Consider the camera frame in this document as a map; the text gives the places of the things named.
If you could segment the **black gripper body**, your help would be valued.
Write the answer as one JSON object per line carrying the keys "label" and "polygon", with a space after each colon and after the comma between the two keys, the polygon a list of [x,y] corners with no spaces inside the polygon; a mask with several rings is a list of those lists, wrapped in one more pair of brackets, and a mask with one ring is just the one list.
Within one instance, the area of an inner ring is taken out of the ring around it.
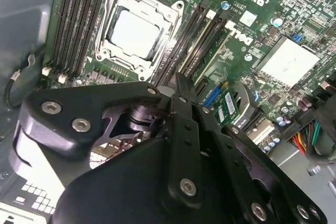
{"label": "black gripper body", "polygon": [[59,198],[52,223],[233,223],[217,166],[201,157],[205,190],[199,210],[162,204],[169,145],[151,140],[75,179]]}

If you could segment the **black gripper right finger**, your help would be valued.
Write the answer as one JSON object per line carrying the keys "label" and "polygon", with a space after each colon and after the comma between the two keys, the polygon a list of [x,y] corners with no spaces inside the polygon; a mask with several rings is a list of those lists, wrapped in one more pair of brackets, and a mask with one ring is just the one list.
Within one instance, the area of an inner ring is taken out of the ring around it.
{"label": "black gripper right finger", "polygon": [[219,180],[234,223],[327,223],[323,211],[247,135],[233,125],[221,129],[197,102],[193,81],[184,91],[198,123],[201,150]]}

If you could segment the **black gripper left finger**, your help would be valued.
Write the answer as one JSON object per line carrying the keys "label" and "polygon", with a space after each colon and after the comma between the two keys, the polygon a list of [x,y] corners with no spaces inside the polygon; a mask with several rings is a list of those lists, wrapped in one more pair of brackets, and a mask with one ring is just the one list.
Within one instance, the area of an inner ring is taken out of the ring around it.
{"label": "black gripper left finger", "polygon": [[9,162],[17,175],[56,197],[81,175],[151,140],[169,145],[162,200],[202,204],[198,124],[185,76],[166,95],[147,82],[40,90],[20,108]]}

